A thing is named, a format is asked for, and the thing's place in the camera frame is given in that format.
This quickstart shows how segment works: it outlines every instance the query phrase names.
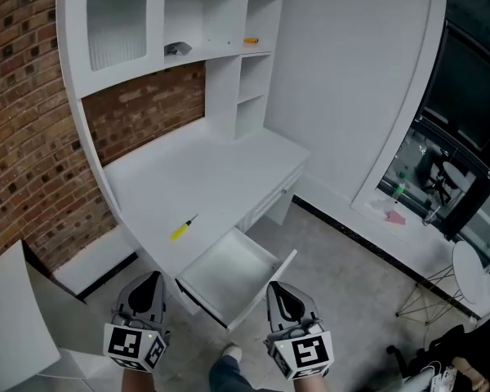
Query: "red brick wall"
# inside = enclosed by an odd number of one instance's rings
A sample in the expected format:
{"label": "red brick wall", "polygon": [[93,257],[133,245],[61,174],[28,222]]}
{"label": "red brick wall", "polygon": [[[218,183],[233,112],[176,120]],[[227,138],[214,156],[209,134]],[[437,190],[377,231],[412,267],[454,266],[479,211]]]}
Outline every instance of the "red brick wall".
{"label": "red brick wall", "polygon": [[[53,271],[115,221],[85,159],[63,86],[55,0],[0,0],[0,254],[24,239]],[[84,100],[102,163],[203,116],[203,64]]]}
{"label": "red brick wall", "polygon": [[205,114],[205,64],[123,82],[82,99],[102,165]]}
{"label": "red brick wall", "polygon": [[0,0],[0,254],[24,239],[54,270],[115,222],[78,142],[55,0]]}

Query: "desk surface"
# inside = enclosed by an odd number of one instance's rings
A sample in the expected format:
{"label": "desk surface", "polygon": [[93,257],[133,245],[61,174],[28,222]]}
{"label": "desk surface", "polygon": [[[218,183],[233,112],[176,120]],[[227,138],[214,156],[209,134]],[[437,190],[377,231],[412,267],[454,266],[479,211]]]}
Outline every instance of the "desk surface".
{"label": "desk surface", "polygon": [[[200,119],[120,158],[105,173],[129,230],[176,277],[308,155],[266,129],[218,142]],[[196,214],[172,242],[171,234]]]}
{"label": "desk surface", "polygon": [[454,246],[452,263],[461,293],[469,303],[477,303],[483,296],[485,276],[477,252],[467,242],[459,241]]}

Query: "desk drawer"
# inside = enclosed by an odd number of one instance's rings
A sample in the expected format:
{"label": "desk drawer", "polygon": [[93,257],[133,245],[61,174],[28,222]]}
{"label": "desk drawer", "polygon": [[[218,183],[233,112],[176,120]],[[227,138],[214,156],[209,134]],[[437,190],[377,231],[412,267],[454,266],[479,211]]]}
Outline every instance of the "desk drawer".
{"label": "desk drawer", "polygon": [[232,331],[261,301],[269,282],[283,274],[296,254],[294,250],[281,261],[232,228],[176,281],[186,295]]}
{"label": "desk drawer", "polygon": [[302,172],[303,166],[298,167],[274,192],[259,202],[239,223],[242,232],[247,232],[296,183]]}

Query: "white shoe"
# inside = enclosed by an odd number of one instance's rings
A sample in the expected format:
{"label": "white shoe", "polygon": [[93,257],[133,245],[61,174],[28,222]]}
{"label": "white shoe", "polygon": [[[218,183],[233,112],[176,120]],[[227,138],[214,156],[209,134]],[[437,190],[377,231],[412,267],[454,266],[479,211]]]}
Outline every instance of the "white shoe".
{"label": "white shoe", "polygon": [[242,361],[242,349],[237,345],[229,345],[225,350],[223,350],[223,356],[230,356],[238,363]]}

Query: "jeans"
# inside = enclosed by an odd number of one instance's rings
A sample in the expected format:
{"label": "jeans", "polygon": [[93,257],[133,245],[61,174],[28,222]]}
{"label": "jeans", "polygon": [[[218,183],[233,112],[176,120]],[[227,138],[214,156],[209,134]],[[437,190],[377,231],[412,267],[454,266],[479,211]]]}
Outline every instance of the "jeans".
{"label": "jeans", "polygon": [[252,392],[255,389],[239,372],[238,362],[230,356],[223,356],[209,372],[211,392]]}

